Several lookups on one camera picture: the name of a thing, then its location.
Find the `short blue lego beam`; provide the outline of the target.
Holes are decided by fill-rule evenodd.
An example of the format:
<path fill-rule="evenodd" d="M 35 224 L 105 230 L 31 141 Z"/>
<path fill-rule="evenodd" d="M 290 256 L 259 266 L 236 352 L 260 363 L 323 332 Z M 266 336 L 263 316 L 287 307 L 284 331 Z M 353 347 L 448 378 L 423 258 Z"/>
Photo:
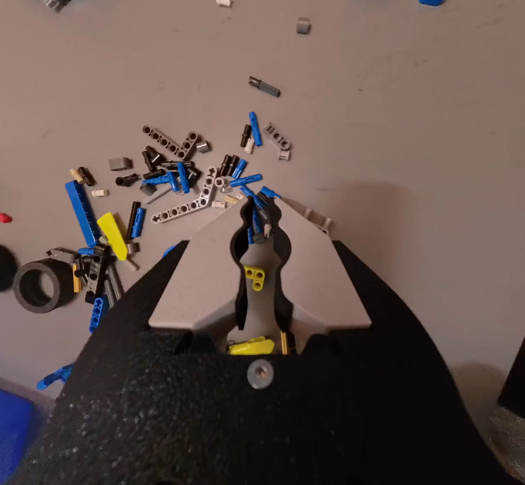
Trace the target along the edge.
<path fill-rule="evenodd" d="M 102 318 L 109 310 L 109 299 L 106 295 L 95 298 L 89 323 L 89 333 L 92 334 L 100 325 Z"/>

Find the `small yellow lego connector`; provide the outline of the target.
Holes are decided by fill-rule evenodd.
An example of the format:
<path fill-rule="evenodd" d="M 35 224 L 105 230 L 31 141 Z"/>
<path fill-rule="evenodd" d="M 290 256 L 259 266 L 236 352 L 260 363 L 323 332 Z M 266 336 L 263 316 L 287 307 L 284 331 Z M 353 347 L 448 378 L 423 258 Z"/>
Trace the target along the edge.
<path fill-rule="evenodd" d="M 260 292 L 264 287 L 266 272 L 263 268 L 252 265 L 243 265 L 246 279 L 253 283 L 253 291 Z"/>

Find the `pile of small lego pieces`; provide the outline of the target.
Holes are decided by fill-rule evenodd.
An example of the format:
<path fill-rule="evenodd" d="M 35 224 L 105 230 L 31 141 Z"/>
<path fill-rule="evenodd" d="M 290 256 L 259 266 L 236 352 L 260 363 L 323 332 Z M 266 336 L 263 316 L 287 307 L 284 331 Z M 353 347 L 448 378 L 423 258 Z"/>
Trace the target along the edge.
<path fill-rule="evenodd" d="M 260 127 L 259 127 L 259 124 L 258 124 L 258 120 L 257 120 L 257 116 L 254 112 L 250 112 L 249 114 L 249 118 L 250 118 L 250 137 L 248 137 L 247 135 L 243 135 L 244 138 L 247 138 L 247 141 L 246 141 L 246 144 L 243 146 L 246 153 L 250 153 L 253 149 L 254 146 L 257 146 L 257 147 L 260 147 L 262 145 L 262 142 L 261 142 L 261 133 L 263 133 L 263 129 L 261 130 Z M 241 190 L 243 190 L 244 192 L 244 189 L 248 188 L 248 185 L 249 184 L 252 184 L 253 182 L 258 182 L 258 181 L 261 181 L 262 180 L 262 177 L 261 177 L 261 174 L 255 174 L 253 176 L 242 176 L 242 173 L 244 172 L 244 169 L 246 167 L 246 162 L 244 160 L 239 160 L 236 164 L 236 167 L 235 169 L 233 170 L 233 172 L 229 175 L 231 180 L 230 180 L 230 186 L 232 188 L 235 188 L 235 187 L 239 187 Z M 270 199 L 270 198 L 277 198 L 279 197 L 280 198 L 280 195 L 278 193 L 276 193 L 275 191 L 273 190 L 270 190 L 269 188 L 267 188 L 266 186 L 264 187 L 261 187 L 260 189 L 260 192 L 257 193 L 257 194 L 254 194 L 254 199 L 255 199 L 255 204 L 259 207 L 260 210 L 263 210 L 269 201 L 267 201 L 266 199 Z M 330 226 L 332 224 L 332 219 L 330 218 L 322 218 L 322 221 L 321 222 L 316 222 L 314 221 L 314 219 L 312 219 L 313 215 L 312 215 L 313 211 L 310 210 L 309 208 L 306 209 L 304 211 L 304 217 L 306 219 L 308 219 L 310 222 L 312 222 L 313 224 L 315 224 L 321 231 L 323 231 L 325 234 L 328 234 L 329 235 L 329 229 L 330 229 Z M 84 263 L 82 262 L 84 259 L 89 259 L 89 261 L 91 261 L 91 259 L 95 259 L 95 255 L 93 255 L 91 252 L 94 251 L 94 247 L 90 248 L 90 247 L 87 247 L 85 249 L 80 249 L 78 253 L 80 253 L 80 266 L 82 266 Z M 74 282 L 74 288 L 75 287 L 79 287 L 79 288 L 82 288 L 83 285 L 82 285 L 82 281 L 91 281 L 91 277 L 89 277 L 90 273 L 89 273 L 89 269 L 86 270 L 86 272 L 89 274 L 88 277 L 86 277 L 85 279 L 83 277 L 79 277 L 77 276 L 77 273 L 86 273 L 84 270 L 82 269 L 79 269 L 80 267 L 74 267 L 74 272 L 73 272 L 73 282 Z M 92 293 L 92 290 L 91 290 L 91 285 L 89 284 L 89 290 L 86 294 L 86 297 L 85 297 L 85 301 L 89 304 L 91 303 L 94 303 L 94 300 L 96 297 L 99 297 L 98 295 L 98 292 L 93 292 Z"/>

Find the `black lego tyre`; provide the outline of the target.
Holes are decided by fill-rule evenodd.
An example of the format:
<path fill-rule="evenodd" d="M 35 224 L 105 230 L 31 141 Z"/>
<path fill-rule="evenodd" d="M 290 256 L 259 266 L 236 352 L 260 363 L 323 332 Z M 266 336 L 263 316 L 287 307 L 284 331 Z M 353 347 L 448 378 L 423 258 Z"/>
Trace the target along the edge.
<path fill-rule="evenodd" d="M 6 246 L 1 245 L 1 292 L 12 287 L 17 269 L 18 262 L 14 253 Z"/>
<path fill-rule="evenodd" d="M 13 289 L 23 308 L 37 314 L 64 307 L 75 297 L 71 266 L 52 258 L 23 265 L 15 275 Z"/>

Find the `dark brown wooden furniture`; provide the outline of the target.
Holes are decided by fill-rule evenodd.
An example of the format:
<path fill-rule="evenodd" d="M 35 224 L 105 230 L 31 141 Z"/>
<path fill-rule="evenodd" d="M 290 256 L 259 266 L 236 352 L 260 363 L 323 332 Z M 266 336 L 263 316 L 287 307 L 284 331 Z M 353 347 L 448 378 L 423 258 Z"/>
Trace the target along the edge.
<path fill-rule="evenodd" d="M 498 405 L 524 419 L 524 340 L 498 397 Z"/>

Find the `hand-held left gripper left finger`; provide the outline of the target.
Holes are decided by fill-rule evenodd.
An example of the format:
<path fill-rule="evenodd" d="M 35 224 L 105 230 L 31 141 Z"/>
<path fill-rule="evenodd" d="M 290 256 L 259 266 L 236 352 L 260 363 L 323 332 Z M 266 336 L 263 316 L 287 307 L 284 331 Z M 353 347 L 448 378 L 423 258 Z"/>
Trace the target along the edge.
<path fill-rule="evenodd" d="M 238 295 L 246 294 L 244 268 L 234 240 L 246 229 L 244 216 L 252 202 L 244 199 L 200 229 L 182 253 L 149 327 L 160 333 L 208 334 L 220 352 L 237 326 Z"/>

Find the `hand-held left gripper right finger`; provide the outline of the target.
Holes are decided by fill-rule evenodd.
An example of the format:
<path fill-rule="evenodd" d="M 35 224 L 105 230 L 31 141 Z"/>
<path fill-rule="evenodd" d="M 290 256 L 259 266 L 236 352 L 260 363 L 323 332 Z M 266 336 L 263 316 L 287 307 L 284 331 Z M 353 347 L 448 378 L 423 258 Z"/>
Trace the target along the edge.
<path fill-rule="evenodd" d="M 299 352 L 314 335 L 366 330 L 371 319 L 329 236 L 330 218 L 273 199 L 273 247 L 280 258 L 274 310 Z"/>

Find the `long blue lego beam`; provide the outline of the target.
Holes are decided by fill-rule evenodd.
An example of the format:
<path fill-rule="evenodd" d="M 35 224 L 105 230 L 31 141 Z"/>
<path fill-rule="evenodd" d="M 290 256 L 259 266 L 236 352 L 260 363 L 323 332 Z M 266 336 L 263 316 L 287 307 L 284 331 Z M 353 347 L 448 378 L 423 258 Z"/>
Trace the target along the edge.
<path fill-rule="evenodd" d="M 98 244 L 101 231 L 86 190 L 75 180 L 66 183 L 65 188 L 86 244 L 92 248 Z"/>

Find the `dark grey angled lego beam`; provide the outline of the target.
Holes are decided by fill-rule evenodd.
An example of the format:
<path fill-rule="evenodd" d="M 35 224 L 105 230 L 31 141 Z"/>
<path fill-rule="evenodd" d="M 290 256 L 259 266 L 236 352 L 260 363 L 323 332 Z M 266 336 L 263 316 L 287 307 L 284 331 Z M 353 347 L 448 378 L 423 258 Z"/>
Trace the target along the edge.
<path fill-rule="evenodd" d="M 176 143 L 158 129 L 148 125 L 142 127 L 142 132 L 169 153 L 174 154 L 178 160 L 189 160 L 196 150 L 197 142 L 200 141 L 200 135 L 195 132 L 190 132 L 181 144 Z"/>

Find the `blue lego connector piece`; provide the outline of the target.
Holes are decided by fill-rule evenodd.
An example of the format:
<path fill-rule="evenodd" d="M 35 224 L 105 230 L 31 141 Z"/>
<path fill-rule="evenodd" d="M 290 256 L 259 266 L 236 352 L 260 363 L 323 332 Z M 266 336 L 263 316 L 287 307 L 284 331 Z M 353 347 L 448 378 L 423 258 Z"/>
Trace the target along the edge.
<path fill-rule="evenodd" d="M 68 364 L 68 365 L 62 366 L 61 368 L 57 369 L 53 373 L 48 374 L 36 384 L 36 390 L 38 391 L 45 390 L 55 382 L 66 383 L 73 368 L 74 368 L 74 364 Z"/>

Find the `light grey angled lego beam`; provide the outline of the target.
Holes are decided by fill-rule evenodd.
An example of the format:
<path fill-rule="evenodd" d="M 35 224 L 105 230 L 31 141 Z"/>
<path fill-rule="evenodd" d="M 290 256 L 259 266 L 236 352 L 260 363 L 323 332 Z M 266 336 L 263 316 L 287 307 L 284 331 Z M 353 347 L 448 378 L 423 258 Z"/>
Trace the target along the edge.
<path fill-rule="evenodd" d="M 201 211 L 212 205 L 215 199 L 216 185 L 215 180 L 218 177 L 218 167 L 210 166 L 207 169 L 203 186 L 200 190 L 200 195 L 197 199 L 185 202 L 179 206 L 175 206 L 165 211 L 153 214 L 151 222 L 154 225 L 160 225 L 169 221 L 180 219 L 192 213 Z"/>

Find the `black grey lego axle pin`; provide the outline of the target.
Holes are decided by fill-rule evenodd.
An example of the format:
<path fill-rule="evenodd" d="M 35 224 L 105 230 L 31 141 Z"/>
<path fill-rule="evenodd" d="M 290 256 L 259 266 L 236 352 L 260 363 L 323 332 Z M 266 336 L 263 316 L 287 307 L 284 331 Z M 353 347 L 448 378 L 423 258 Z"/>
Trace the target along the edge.
<path fill-rule="evenodd" d="M 259 91 L 262 91 L 270 96 L 279 98 L 281 91 L 279 88 L 272 86 L 271 84 L 266 83 L 265 81 L 258 79 L 254 76 L 249 76 L 248 84 L 253 88 L 256 88 Z"/>

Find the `short grey lego beam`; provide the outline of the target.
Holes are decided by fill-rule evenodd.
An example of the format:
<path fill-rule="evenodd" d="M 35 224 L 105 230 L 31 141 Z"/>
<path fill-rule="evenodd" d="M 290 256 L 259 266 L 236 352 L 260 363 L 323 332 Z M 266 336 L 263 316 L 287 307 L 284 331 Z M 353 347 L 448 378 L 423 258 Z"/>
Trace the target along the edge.
<path fill-rule="evenodd" d="M 292 143 L 282 130 L 272 121 L 263 129 L 263 133 L 272 145 L 277 149 L 278 160 L 290 161 Z"/>

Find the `yellow lego panel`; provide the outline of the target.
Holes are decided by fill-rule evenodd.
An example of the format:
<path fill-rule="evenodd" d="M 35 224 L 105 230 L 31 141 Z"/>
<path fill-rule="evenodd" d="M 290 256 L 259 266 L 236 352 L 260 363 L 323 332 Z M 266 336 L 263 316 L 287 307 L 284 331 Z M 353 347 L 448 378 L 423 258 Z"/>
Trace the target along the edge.
<path fill-rule="evenodd" d="M 260 336 L 229 345 L 227 353 L 237 356 L 261 356 L 271 354 L 274 348 L 275 343 L 271 338 Z"/>
<path fill-rule="evenodd" d="M 98 227 L 108 241 L 108 245 L 119 261 L 128 258 L 127 244 L 112 213 L 105 213 L 97 220 Z"/>

